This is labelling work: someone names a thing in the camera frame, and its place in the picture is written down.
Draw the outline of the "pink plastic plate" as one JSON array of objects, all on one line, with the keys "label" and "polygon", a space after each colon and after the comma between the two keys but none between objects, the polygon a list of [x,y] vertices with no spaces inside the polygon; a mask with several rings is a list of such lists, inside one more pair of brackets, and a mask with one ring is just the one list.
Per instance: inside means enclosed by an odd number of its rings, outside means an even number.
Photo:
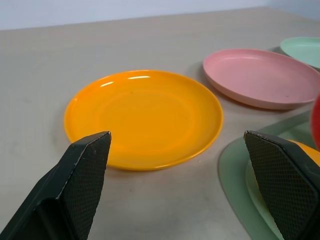
[{"label": "pink plastic plate", "polygon": [[208,81],[245,105],[291,110],[312,103],[320,92],[320,73],[291,57],[259,49],[233,48],[203,61]]}]

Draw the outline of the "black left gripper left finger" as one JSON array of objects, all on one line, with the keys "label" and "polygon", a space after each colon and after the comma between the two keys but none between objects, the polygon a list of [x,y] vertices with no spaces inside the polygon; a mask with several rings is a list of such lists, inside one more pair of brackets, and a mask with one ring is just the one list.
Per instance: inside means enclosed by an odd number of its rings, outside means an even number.
[{"label": "black left gripper left finger", "polygon": [[104,131],[72,143],[33,187],[0,240],[87,240],[100,202],[111,145]]}]

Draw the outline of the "red round object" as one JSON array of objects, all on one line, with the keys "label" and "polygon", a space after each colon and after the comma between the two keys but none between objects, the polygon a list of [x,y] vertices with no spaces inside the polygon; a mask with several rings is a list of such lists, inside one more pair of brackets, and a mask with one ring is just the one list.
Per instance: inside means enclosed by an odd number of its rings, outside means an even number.
[{"label": "red round object", "polygon": [[315,99],[311,111],[310,129],[315,146],[320,151],[320,94]]}]

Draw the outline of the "large green serving tray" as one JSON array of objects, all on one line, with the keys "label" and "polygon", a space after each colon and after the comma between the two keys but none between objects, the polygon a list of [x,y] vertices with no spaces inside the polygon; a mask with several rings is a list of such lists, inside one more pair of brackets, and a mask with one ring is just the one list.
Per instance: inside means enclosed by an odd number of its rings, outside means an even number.
[{"label": "large green serving tray", "polygon": [[[312,148],[310,111],[278,121],[260,132],[304,143]],[[283,240],[264,206],[244,139],[231,142],[220,154],[218,174],[226,198],[250,240]]]}]

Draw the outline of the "small light green plate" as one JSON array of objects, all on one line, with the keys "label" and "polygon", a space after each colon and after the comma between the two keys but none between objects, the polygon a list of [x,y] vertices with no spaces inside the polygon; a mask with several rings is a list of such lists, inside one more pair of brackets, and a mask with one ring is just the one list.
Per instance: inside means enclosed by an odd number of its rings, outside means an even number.
[{"label": "small light green plate", "polygon": [[286,55],[320,69],[320,37],[287,38],[279,47]]}]

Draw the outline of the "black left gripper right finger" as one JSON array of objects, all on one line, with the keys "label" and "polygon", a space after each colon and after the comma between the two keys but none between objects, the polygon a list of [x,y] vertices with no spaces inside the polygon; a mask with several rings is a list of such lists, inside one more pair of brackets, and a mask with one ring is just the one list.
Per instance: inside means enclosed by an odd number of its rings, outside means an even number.
[{"label": "black left gripper right finger", "polygon": [[246,131],[244,141],[266,207],[284,240],[320,240],[320,165],[297,143]]}]

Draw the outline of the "yellow object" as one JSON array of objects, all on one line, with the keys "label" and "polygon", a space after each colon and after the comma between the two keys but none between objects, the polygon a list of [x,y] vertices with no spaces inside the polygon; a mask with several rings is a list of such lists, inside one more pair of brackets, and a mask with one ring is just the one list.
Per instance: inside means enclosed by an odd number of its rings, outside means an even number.
[{"label": "yellow object", "polygon": [[301,142],[285,140],[283,149],[305,175],[316,175],[320,177],[320,152]]}]

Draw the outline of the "orange plastic plate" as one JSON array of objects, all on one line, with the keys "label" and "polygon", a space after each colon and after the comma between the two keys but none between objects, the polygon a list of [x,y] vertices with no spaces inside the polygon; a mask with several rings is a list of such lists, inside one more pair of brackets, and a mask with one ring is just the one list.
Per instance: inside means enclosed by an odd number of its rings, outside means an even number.
[{"label": "orange plastic plate", "polygon": [[201,83],[172,72],[133,70],[111,74],[80,90],[64,113],[71,142],[111,133],[107,164],[153,171],[203,153],[219,136],[224,113]]}]

